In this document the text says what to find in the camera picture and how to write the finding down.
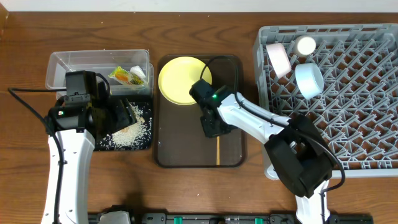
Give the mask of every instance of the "white wall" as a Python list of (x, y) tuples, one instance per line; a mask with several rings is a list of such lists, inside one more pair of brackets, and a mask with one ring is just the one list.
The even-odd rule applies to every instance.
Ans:
[(8, 11), (398, 12), (398, 0), (0, 0)]

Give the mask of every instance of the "wooden stick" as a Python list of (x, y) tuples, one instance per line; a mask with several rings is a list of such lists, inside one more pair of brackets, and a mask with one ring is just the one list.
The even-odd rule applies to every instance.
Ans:
[(217, 163), (216, 165), (220, 165), (220, 137), (217, 136)]

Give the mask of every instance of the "clear plastic container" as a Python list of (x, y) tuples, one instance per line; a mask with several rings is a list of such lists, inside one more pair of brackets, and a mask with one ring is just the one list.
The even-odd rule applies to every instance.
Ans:
[[(122, 85), (108, 75), (117, 67), (130, 71), (140, 66), (146, 75), (142, 85)], [(50, 56), (45, 87), (47, 89), (65, 88), (67, 72), (87, 70), (102, 74), (111, 85), (113, 95), (149, 95), (152, 96), (154, 77), (149, 70), (149, 52), (147, 50), (84, 50), (72, 52), (54, 52)], [(58, 92), (57, 98), (66, 92)]]

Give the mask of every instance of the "white cup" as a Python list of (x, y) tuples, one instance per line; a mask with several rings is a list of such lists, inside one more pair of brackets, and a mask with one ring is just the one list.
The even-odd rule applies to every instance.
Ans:
[(322, 93), (324, 82), (322, 73), (314, 63), (305, 63), (296, 66), (295, 77), (301, 94), (307, 100)]
[(266, 49), (269, 59), (271, 60), (272, 68), (274, 68), (278, 78), (282, 78), (292, 70), (289, 58), (282, 44), (268, 44), (266, 45)]
[(307, 35), (297, 37), (294, 42), (293, 53), (298, 57), (305, 57), (312, 54), (317, 47), (315, 40)]

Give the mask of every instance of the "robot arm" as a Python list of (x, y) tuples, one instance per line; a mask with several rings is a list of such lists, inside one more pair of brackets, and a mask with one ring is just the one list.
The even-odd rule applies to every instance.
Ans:
[[(43, 224), (53, 223), (54, 216), (63, 224), (88, 224), (88, 174), (95, 142), (136, 122), (127, 100), (110, 98), (109, 86), (106, 89), (103, 82), (97, 83), (97, 76), (86, 71), (67, 73), (67, 95), (45, 117), (60, 142), (65, 162), (60, 177), (59, 214), (54, 214), (60, 158), (50, 137), (50, 175)], [(126, 212), (106, 214), (102, 223), (109, 220), (130, 224)]]
[[(298, 138), (291, 130), (310, 133), (327, 147), (307, 117), (299, 115), (290, 119), (276, 115), (250, 103), (240, 93), (235, 96), (225, 86), (214, 91), (204, 80), (197, 81), (190, 94), (204, 114), (201, 123), (207, 137), (219, 136), (239, 128), (262, 142), (263, 157), (270, 158), (279, 179), (296, 196), (297, 218), (302, 223), (323, 223), (320, 192), (327, 188), (335, 163), (320, 146)], [(237, 100), (251, 112), (240, 107)], [(276, 126), (254, 114), (289, 128)], [(297, 144), (300, 150), (295, 152), (293, 147)], [(326, 202), (324, 209), (327, 220), (330, 213)]]

